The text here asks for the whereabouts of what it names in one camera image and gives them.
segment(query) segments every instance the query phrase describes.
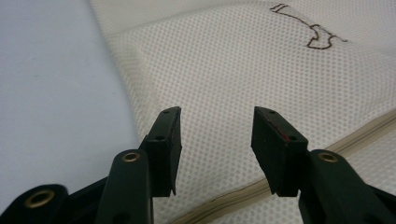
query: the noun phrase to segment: white surface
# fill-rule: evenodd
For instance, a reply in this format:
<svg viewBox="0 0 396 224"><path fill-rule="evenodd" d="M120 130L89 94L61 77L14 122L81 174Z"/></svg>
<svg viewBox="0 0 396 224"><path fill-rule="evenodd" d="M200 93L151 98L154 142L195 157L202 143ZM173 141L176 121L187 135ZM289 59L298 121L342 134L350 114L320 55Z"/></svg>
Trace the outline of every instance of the white surface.
<svg viewBox="0 0 396 224"><path fill-rule="evenodd" d="M132 114L87 1L0 2L0 213L35 186L106 176L138 146Z"/></svg>
<svg viewBox="0 0 396 224"><path fill-rule="evenodd" d="M346 158L365 183L393 195L396 195L395 141L396 130L393 130ZM210 223L298 224L303 223L303 220L298 208L298 198L279 198L273 195Z"/></svg>
<svg viewBox="0 0 396 224"><path fill-rule="evenodd" d="M396 1L299 0L290 5L343 38L396 57Z"/></svg>
<svg viewBox="0 0 396 224"><path fill-rule="evenodd" d="M133 7L109 4L96 7L105 9L96 11L104 27L120 16L115 8ZM166 107L183 111L177 196L155 199L156 223L263 178L250 148L255 105L281 113L309 148L325 148L396 108L394 58L353 40L334 37L331 45L324 27L314 31L315 21L292 7L277 13L276 5L224 4L115 34L105 29L138 134Z"/></svg>

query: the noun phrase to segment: brass grommet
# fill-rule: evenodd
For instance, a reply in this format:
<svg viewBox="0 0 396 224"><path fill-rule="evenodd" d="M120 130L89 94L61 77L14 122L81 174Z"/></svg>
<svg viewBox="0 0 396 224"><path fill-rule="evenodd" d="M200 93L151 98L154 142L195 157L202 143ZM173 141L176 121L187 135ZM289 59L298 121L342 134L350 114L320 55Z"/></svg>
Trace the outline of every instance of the brass grommet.
<svg viewBox="0 0 396 224"><path fill-rule="evenodd" d="M32 194L25 202L25 207L37 208L46 203L49 203L53 197L55 197L55 192L51 189L42 189L34 194Z"/></svg>
<svg viewBox="0 0 396 224"><path fill-rule="evenodd" d="M140 158L139 153L130 152L122 156L122 160L126 162L137 161Z"/></svg>
<svg viewBox="0 0 396 224"><path fill-rule="evenodd" d="M338 162L338 158L335 157L333 154L330 154L328 152L322 152L318 154L318 157L321 158L324 161L328 162Z"/></svg>

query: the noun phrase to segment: zipper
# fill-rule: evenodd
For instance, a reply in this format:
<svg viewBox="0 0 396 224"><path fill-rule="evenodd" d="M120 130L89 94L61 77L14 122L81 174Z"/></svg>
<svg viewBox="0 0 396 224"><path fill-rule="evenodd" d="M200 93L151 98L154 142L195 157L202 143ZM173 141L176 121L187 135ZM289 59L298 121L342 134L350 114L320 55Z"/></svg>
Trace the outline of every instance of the zipper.
<svg viewBox="0 0 396 224"><path fill-rule="evenodd" d="M370 121L356 132L330 145L326 149L336 152L343 157L348 157L394 129L396 129L396 110ZM218 217L257 203L271 195L268 182L266 179L263 179L242 189L220 196L208 203L204 203L171 223L208 223Z"/></svg>

